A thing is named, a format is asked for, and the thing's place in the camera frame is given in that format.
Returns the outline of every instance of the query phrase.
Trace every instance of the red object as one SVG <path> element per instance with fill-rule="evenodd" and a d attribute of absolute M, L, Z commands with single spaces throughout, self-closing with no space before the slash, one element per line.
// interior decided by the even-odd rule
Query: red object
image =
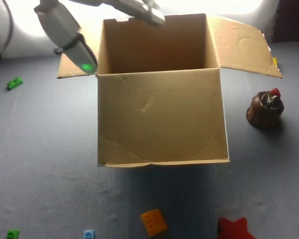
<path fill-rule="evenodd" d="M 273 89 L 270 91 L 270 93 L 271 93 L 273 96 L 278 96 L 278 97 L 281 96 L 281 95 L 280 95 L 280 92 L 279 92 L 279 90 L 278 90 L 278 88 L 273 88 Z"/>
<path fill-rule="evenodd" d="M 217 239 L 256 239 L 247 231 L 246 218 L 240 218 L 235 222 L 220 218 L 218 229 L 220 232 Z"/>

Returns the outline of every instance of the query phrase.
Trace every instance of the white robotic arm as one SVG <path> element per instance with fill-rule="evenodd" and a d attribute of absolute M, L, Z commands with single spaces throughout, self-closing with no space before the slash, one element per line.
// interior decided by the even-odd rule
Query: white robotic arm
<path fill-rule="evenodd" d="M 128 15 L 134 16 L 151 25 L 165 23 L 163 14 L 158 11 L 154 0 L 71 0 L 77 3 L 99 6 L 108 4 Z M 69 10 L 58 0 L 41 0 L 34 8 L 39 21 L 48 37 L 59 46 L 55 53 L 64 53 L 82 71 L 93 74 L 97 61 L 84 37 L 79 33 L 80 25 Z"/>

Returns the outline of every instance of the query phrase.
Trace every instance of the gray cable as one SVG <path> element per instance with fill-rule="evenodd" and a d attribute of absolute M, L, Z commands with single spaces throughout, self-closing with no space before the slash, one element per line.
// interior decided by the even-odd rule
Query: gray cable
<path fill-rule="evenodd" d="M 9 23 L 10 23 L 10 25 L 9 25 L 9 34 L 8 34 L 8 37 L 7 37 L 6 41 L 4 42 L 3 46 L 0 48 L 0 54 L 4 50 L 6 50 L 6 48 L 8 47 L 8 45 L 9 45 L 9 43 L 11 41 L 12 32 L 13 32 L 13 18 L 12 18 L 11 10 L 10 10 L 8 4 L 6 3 L 6 1 L 5 0 L 2 0 L 2 1 L 3 1 L 4 5 L 6 7 L 6 10 L 7 10 L 8 14 L 9 14 Z"/>

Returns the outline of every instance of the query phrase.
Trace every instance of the green lego brick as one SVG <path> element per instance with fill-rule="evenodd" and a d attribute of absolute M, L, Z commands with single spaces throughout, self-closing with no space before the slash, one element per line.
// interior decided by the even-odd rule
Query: green lego brick
<path fill-rule="evenodd" d="M 23 84 L 21 77 L 16 77 L 13 81 L 9 81 L 7 86 L 9 88 L 9 90 L 12 90 L 21 84 Z"/>
<path fill-rule="evenodd" d="M 9 230 L 6 233 L 6 239 L 18 239 L 19 233 L 20 232 L 18 230 Z"/>

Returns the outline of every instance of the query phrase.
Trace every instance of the white wall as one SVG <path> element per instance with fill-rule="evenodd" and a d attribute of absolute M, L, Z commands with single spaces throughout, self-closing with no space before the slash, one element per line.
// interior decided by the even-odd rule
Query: white wall
<path fill-rule="evenodd" d="M 39 0 L 7 0 L 15 21 L 11 43 L 3 57 L 52 55 L 54 44 L 45 35 L 33 8 Z M 90 7 L 61 0 L 80 21 L 114 18 L 125 14 L 102 5 Z M 157 0 L 164 14 L 212 13 L 253 25 L 269 36 L 279 0 Z M 0 0 L 0 46 L 8 33 L 8 16 Z"/>

